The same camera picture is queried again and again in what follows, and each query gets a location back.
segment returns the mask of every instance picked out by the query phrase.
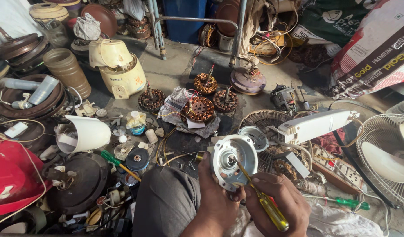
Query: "green screwdriver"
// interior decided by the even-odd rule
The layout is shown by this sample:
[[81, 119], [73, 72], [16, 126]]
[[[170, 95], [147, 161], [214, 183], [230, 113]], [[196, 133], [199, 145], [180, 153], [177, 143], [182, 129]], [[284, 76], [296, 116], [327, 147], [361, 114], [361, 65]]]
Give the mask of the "green screwdriver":
[[[325, 199], [325, 197], [314, 196], [314, 195], [308, 195], [308, 194], [303, 194], [303, 196], [304, 196], [304, 197], [312, 197], [312, 198], [322, 198], [322, 199]], [[360, 202], [357, 201], [357, 200], [344, 199], [344, 198], [341, 198], [341, 197], [336, 197], [335, 199], [332, 199], [332, 198], [327, 197], [326, 200], [327, 200], [327, 201], [331, 201], [331, 202], [335, 202], [335, 203], [340, 204], [340, 205], [343, 205], [343, 206], [351, 207], [351, 208], [357, 207], [357, 205], [360, 203]], [[362, 202], [359, 208], [368, 211], [368, 210], [370, 210], [370, 205], [369, 205], [367, 202]]]

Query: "white cap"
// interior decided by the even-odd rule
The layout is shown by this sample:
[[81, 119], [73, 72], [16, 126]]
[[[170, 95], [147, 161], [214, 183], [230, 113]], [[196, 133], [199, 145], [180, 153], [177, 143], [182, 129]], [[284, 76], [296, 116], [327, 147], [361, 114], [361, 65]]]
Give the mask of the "white cap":
[[134, 119], [138, 119], [139, 118], [139, 112], [138, 111], [131, 111], [130, 112], [130, 115], [131, 115], [131, 117], [132, 118], [134, 118]]
[[120, 143], [125, 143], [125, 142], [127, 142], [127, 137], [126, 137], [125, 135], [121, 135], [121, 136], [119, 137], [119, 142], [120, 142]]

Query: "red cloth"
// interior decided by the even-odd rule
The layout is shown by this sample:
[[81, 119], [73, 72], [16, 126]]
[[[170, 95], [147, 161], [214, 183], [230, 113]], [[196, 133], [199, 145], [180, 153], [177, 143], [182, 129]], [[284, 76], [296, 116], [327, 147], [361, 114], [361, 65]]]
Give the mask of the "red cloth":
[[[344, 141], [345, 140], [345, 132], [344, 132], [344, 130], [342, 128], [339, 128], [339, 129], [336, 130], [336, 132], [341, 137], [341, 140]], [[338, 144], [338, 142], [336, 141], [335, 136], [333, 135], [333, 132], [326, 133], [325, 135], [323, 135], [321, 137], [326, 138], [326, 139], [328, 139], [329, 141], [331, 141], [331, 142], [333, 142], [335, 144]], [[328, 141], [326, 141], [325, 139], [322, 139], [320, 137], [316, 137], [316, 138], [312, 139], [311, 142], [323, 146], [323, 148], [325, 148], [326, 151], [329, 152], [329, 153], [336, 153], [336, 154], [340, 154], [340, 155], [342, 154], [341, 147], [332, 145]]]

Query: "screwdriver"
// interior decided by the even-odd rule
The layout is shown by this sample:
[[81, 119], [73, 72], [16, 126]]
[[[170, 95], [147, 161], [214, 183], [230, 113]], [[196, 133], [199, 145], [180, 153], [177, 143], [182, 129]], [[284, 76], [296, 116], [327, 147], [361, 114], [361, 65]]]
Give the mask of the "screwdriver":
[[132, 171], [130, 171], [129, 169], [127, 169], [124, 165], [121, 164], [121, 161], [114, 158], [114, 156], [108, 152], [107, 150], [103, 150], [101, 151], [101, 157], [103, 157], [104, 159], [106, 159], [107, 161], [110, 161], [112, 163], [114, 163], [115, 166], [120, 166], [121, 168], [123, 168], [123, 170], [125, 170], [126, 172], [128, 172], [132, 177], [134, 177], [137, 181], [141, 182], [142, 180], [136, 176]]
[[[312, 197], [312, 198], [322, 198], [325, 199], [325, 197], [320, 197], [320, 196], [315, 196], [315, 195], [309, 195], [309, 194], [303, 194], [304, 197]], [[351, 208], [355, 208], [357, 207], [357, 205], [360, 203], [357, 200], [353, 200], [353, 199], [344, 199], [341, 197], [336, 197], [335, 199], [326, 198], [327, 201], [331, 201], [331, 202], [336, 202], [337, 204], [343, 205], [343, 206], [347, 206], [347, 207], [351, 207]], [[370, 210], [370, 205], [367, 202], [362, 202], [359, 209], [363, 209], [363, 210]]]
[[268, 214], [271, 221], [275, 224], [275, 226], [278, 228], [279, 231], [287, 231], [289, 228], [288, 221], [278, 210], [278, 207], [275, 206], [275, 204], [272, 202], [271, 198], [268, 195], [257, 190], [257, 188], [253, 186], [252, 179], [250, 178], [249, 174], [247, 174], [247, 171], [243, 168], [241, 163], [236, 159], [236, 157], [234, 157], [234, 161], [237, 162], [237, 165], [239, 166], [240, 170], [246, 176], [247, 180], [249, 181], [249, 185], [255, 189], [257, 197], [259, 198], [259, 202], [262, 205], [263, 209], [265, 209], [265, 212]]

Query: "yellow screwdriver handle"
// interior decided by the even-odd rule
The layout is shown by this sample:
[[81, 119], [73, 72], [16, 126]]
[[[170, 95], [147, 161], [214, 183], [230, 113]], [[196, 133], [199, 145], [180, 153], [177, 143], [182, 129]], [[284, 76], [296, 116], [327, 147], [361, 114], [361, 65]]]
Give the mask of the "yellow screwdriver handle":
[[271, 221], [275, 224], [279, 231], [287, 231], [289, 228], [288, 221], [282, 215], [282, 213], [275, 206], [273, 201], [268, 197], [268, 195], [261, 193], [257, 195], [259, 197], [259, 202], [262, 204], [263, 209], [265, 209]]

